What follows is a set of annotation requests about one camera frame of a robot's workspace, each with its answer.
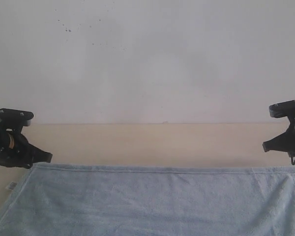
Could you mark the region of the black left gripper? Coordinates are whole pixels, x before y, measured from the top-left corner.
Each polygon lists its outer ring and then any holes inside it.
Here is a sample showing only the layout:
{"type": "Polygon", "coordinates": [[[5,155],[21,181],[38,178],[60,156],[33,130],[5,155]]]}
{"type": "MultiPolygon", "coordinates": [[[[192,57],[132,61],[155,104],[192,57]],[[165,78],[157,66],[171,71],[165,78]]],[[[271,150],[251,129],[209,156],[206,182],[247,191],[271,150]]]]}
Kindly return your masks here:
{"type": "Polygon", "coordinates": [[[34,163],[51,160],[51,153],[30,145],[21,128],[0,128],[0,166],[29,169],[34,163]]]}

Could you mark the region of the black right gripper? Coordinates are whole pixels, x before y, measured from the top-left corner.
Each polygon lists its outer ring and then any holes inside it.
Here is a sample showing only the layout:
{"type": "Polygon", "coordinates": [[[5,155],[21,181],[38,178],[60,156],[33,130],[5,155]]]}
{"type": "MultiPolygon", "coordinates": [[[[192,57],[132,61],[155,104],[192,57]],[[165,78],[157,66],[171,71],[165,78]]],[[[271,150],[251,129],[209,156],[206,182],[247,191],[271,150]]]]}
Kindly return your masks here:
{"type": "Polygon", "coordinates": [[[263,142],[262,146],[265,152],[281,151],[287,152],[288,156],[295,156],[295,118],[288,117],[290,125],[286,130],[285,136],[277,136],[271,140],[263,142]]]}

